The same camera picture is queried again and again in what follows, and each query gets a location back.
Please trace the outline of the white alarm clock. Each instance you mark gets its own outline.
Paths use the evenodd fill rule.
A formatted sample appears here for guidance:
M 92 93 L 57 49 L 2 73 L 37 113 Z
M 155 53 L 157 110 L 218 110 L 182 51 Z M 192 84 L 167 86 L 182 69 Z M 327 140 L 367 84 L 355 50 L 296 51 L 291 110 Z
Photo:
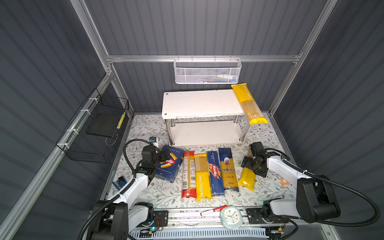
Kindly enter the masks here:
M 228 206 L 221 210 L 220 219 L 227 230 L 237 230 L 243 225 L 243 217 L 240 209 L 235 206 Z

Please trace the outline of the red white marker pen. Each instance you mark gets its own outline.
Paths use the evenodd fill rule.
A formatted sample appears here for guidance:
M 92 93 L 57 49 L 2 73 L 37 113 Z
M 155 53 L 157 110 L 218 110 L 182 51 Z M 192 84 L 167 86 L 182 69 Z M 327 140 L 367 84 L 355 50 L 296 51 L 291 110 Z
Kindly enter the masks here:
M 201 216 L 205 216 L 205 215 L 208 215 L 208 214 L 211 214 L 211 213 L 220 212 L 221 210 L 223 210 L 226 207 L 227 207 L 227 205 L 220 206 L 220 207 L 214 208 L 214 209 L 209 209 L 209 210 L 201 212 L 200 215 Z

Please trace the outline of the yellow Pastatime spaghetti bag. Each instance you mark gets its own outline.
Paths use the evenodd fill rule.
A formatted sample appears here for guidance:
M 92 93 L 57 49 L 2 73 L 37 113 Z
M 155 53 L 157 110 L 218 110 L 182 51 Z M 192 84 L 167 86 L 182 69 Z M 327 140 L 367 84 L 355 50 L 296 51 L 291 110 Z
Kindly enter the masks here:
M 194 160 L 196 169 L 197 202 L 202 199 L 212 199 L 207 154 L 194 155 Z

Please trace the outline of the blue spaghetti box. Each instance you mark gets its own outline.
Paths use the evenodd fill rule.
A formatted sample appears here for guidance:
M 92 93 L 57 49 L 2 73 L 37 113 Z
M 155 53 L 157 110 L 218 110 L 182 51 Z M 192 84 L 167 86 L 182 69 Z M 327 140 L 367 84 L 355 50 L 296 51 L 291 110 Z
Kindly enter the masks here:
M 221 164 L 218 152 L 207 152 L 207 159 L 209 164 L 210 186 L 212 196 L 224 196 L 225 187 L 222 179 Z

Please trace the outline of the blue yellow spaghetti bag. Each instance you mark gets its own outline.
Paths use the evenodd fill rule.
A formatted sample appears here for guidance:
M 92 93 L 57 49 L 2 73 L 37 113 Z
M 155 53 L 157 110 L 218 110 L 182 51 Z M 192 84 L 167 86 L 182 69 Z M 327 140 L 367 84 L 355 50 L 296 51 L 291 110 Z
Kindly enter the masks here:
M 222 180 L 225 190 L 239 192 L 231 148 L 219 148 Z

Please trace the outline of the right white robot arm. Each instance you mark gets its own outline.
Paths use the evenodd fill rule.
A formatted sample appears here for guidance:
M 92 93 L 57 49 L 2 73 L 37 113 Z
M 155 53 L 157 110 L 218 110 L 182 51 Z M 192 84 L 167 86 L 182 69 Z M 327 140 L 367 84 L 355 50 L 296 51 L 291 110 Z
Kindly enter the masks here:
M 257 176 L 265 178 L 268 172 L 274 172 L 296 188 L 294 199 L 277 198 L 264 201 L 259 212 L 261 218 L 271 223 L 278 217 L 302 219 L 306 223 L 320 223 L 329 226 L 359 228 L 376 223 L 381 216 L 378 205 L 363 193 L 346 185 L 331 181 L 324 175 L 315 175 L 290 162 L 282 151 L 265 148 L 262 143 L 250 144 L 251 157 L 244 157 L 242 167 Z M 334 187 L 346 190 L 365 200 L 374 210 L 368 220 L 356 223 L 340 223 L 333 220 L 340 217 L 339 206 Z

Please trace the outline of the red spaghetti bag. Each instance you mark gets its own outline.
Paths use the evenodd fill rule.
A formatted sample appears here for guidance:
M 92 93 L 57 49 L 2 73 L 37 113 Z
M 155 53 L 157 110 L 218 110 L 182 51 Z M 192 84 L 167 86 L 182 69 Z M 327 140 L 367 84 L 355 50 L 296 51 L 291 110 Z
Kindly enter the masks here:
M 197 197 L 197 182 L 195 168 L 195 152 L 184 152 L 183 157 L 183 180 L 182 180 L 182 198 Z

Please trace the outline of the blue black small tool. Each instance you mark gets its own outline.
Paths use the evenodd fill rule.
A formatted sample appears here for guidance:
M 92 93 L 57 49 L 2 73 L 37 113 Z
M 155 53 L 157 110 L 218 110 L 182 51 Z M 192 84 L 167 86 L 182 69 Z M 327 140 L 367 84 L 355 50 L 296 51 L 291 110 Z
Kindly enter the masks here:
M 127 180 L 124 176 L 121 176 L 118 177 L 116 181 L 112 182 L 112 184 L 118 191 L 120 191 L 127 184 Z

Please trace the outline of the white two-tier shelf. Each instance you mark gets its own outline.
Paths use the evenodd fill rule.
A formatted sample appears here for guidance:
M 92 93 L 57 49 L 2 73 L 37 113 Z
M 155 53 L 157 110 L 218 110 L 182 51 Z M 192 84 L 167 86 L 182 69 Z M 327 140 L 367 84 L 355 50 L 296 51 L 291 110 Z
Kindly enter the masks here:
M 162 118 L 171 146 L 205 146 L 244 142 L 244 114 L 233 90 L 165 92 Z

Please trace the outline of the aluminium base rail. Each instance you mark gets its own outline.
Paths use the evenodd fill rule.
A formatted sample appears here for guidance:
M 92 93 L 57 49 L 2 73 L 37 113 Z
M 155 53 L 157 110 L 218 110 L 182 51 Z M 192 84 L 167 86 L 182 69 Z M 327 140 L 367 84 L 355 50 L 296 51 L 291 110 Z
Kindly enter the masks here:
M 129 234 L 135 240 L 208 240 L 261 239 L 279 240 L 287 232 L 282 218 L 264 220 L 260 207 L 238 207 L 241 226 L 225 228 L 220 211 L 212 208 L 156 209 L 151 224 L 140 225 Z

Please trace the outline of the blue rigatoni pasta box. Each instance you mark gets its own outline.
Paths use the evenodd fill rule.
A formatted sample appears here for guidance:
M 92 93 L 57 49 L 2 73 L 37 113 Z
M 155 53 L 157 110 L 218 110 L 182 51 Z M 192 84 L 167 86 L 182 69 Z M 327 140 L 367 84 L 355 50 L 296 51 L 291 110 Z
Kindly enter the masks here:
M 173 183 L 182 165 L 185 151 L 169 145 L 164 145 L 162 154 L 164 159 L 156 167 L 156 178 Z

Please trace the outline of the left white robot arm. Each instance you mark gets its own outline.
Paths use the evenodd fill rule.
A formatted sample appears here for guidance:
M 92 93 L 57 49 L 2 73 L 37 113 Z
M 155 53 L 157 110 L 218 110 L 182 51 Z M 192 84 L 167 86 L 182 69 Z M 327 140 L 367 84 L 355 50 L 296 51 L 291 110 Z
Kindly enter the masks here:
M 126 148 L 133 142 L 143 142 L 147 145 L 142 150 L 141 163 L 134 169 L 128 159 Z M 153 206 L 140 203 L 133 206 L 138 195 L 147 188 L 156 175 L 156 167 L 166 154 L 159 149 L 159 138 L 133 139 L 124 145 L 123 155 L 129 167 L 133 171 L 130 182 L 125 184 L 112 198 L 99 201 L 92 215 L 86 221 L 78 239 L 82 240 L 127 240 L 133 239 L 130 232 L 140 223 L 152 221 L 154 218 Z

